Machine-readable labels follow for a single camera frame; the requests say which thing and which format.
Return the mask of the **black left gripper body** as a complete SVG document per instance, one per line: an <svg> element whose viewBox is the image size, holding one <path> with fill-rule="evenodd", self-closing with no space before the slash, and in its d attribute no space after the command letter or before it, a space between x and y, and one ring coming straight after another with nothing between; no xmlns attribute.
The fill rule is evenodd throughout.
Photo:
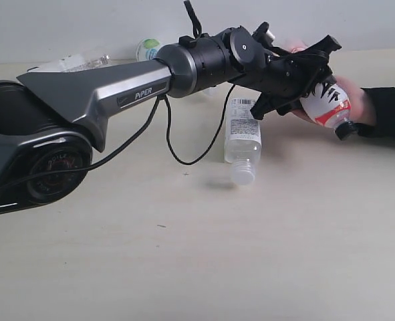
<svg viewBox="0 0 395 321"><path fill-rule="evenodd" d="M265 67L230 80L231 84L276 98L301 98L325 78L330 54L307 48L284 56L269 56Z"/></svg>

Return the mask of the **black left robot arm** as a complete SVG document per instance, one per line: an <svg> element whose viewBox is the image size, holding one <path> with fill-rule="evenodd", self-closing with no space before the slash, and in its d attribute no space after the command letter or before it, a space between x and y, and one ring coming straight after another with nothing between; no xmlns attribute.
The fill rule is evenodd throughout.
<svg viewBox="0 0 395 321"><path fill-rule="evenodd" d="M96 165L113 115L149 99L183 98L225 82L260 93L254 115L286 114L330 79L326 36L303 51L273 45L268 24L183 36L152 60L78 72L27 72L0 80L0 214L70 194Z"/></svg>

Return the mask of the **open human hand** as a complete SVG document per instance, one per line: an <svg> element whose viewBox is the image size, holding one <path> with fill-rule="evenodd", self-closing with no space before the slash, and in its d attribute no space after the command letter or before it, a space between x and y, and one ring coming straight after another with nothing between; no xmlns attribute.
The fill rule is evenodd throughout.
<svg viewBox="0 0 395 321"><path fill-rule="evenodd" d="M336 82L348 94L352 104L352 121L355 124L361 122L365 124L375 124L375 113L370 103L367 101L363 89L344 77L338 76Z"/></svg>

